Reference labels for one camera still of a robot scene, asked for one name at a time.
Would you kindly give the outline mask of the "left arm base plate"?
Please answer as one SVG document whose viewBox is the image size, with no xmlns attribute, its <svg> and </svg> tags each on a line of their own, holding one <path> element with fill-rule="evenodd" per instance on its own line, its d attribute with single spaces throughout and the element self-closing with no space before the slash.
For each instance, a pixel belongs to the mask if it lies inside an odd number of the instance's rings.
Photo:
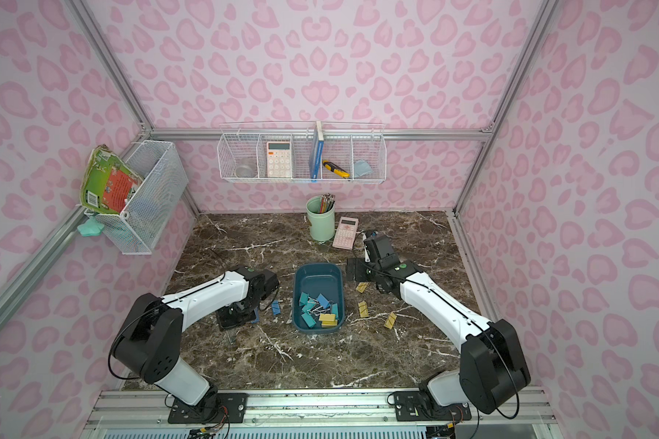
<svg viewBox="0 0 659 439">
<path fill-rule="evenodd" d="M 195 406 L 175 398 L 168 414 L 168 423 L 242 424 L 245 420 L 248 397 L 248 393 L 216 393 L 213 396 L 205 396 Z"/>
</svg>

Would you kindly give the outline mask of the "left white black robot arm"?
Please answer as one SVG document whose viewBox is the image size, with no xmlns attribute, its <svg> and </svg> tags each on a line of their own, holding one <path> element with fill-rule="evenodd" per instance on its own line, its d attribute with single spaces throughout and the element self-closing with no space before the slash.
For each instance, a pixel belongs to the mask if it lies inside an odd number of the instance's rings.
<svg viewBox="0 0 659 439">
<path fill-rule="evenodd" d="M 130 308 L 109 356 L 178 402 L 216 410 L 215 386 L 181 358 L 184 332 L 210 315 L 223 330 L 240 327 L 254 320 L 254 311 L 278 288 L 275 273 L 240 266 L 181 293 L 143 294 Z"/>
</svg>

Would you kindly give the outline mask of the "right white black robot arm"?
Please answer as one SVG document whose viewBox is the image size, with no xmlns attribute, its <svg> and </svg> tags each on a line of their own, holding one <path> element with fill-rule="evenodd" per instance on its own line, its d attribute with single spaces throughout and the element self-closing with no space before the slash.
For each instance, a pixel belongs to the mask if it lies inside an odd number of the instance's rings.
<svg viewBox="0 0 659 439">
<path fill-rule="evenodd" d="M 531 375 L 512 324 L 470 310 L 420 266 L 402 261 L 390 238 L 375 230 L 364 235 L 364 256 L 349 259 L 347 268 L 353 280 L 373 283 L 380 293 L 417 309 L 459 352 L 457 371 L 437 373 L 423 385 L 432 404 L 470 404 L 490 414 L 511 399 L 520 401 L 520 391 L 530 384 Z"/>
</svg>

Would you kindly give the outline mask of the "teal plastic storage box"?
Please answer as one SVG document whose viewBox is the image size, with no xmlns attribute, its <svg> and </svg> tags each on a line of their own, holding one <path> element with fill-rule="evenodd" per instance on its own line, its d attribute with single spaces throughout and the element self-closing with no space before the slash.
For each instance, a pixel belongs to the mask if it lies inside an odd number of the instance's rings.
<svg viewBox="0 0 659 439">
<path fill-rule="evenodd" d="M 309 263 L 294 279 L 292 322 L 307 335 L 336 333 L 346 318 L 342 271 L 332 263 Z"/>
</svg>

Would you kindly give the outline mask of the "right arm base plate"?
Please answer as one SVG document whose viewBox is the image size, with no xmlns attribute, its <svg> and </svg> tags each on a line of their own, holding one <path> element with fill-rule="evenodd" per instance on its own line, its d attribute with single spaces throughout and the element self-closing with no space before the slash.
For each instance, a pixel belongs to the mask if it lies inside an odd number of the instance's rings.
<svg viewBox="0 0 659 439">
<path fill-rule="evenodd" d="M 472 420 L 468 404 L 437 404 L 425 391 L 393 391 L 386 397 L 398 422 L 441 421 L 461 423 Z"/>
</svg>

